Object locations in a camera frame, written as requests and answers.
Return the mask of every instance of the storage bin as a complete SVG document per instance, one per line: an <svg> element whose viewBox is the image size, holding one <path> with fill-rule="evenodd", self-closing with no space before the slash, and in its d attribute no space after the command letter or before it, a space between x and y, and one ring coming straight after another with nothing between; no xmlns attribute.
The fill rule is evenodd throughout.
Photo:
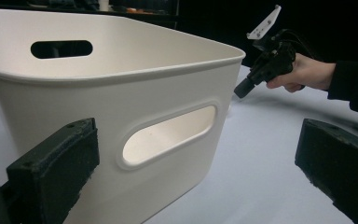
<svg viewBox="0 0 358 224"><path fill-rule="evenodd" d="M0 9L0 114L19 156L95 118L101 163L65 223L141 223L206 176L244 56L131 19Z"/></svg>

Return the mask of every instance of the human hand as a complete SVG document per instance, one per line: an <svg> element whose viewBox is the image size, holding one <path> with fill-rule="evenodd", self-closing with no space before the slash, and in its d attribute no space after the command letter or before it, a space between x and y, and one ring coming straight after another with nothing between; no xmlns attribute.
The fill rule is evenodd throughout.
<svg viewBox="0 0 358 224"><path fill-rule="evenodd" d="M296 53L293 71L273 78L267 83L267 87L275 89L284 86L289 92L299 91L302 86L328 90L335 68L335 63L322 63Z"/></svg>

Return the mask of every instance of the bin handle hole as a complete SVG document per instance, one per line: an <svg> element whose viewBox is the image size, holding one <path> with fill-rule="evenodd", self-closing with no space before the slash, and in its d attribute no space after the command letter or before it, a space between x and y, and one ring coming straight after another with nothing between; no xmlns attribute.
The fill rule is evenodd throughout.
<svg viewBox="0 0 358 224"><path fill-rule="evenodd" d="M38 41L31 52L38 59L80 57L90 55L92 45L87 40Z"/></svg>

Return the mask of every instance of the white table surface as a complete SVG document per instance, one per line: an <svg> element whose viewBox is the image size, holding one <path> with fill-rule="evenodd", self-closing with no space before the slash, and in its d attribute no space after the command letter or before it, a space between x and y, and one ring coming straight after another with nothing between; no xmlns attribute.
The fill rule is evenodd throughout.
<svg viewBox="0 0 358 224"><path fill-rule="evenodd" d="M239 79L249 69L242 66ZM146 224L348 224L332 201L295 166L304 118L355 133L358 113L347 102L329 101L325 91L288 93L265 83L245 98L232 97L213 165L191 191ZM0 120L0 184L15 150Z"/></svg>

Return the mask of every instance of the white tool part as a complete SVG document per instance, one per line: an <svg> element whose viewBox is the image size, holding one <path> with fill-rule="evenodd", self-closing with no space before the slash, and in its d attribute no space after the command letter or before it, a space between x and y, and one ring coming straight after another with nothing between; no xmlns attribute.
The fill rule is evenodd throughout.
<svg viewBox="0 0 358 224"><path fill-rule="evenodd" d="M251 33L247 34L248 39L261 39L275 23L280 11L281 7L275 6L275 9Z"/></svg>

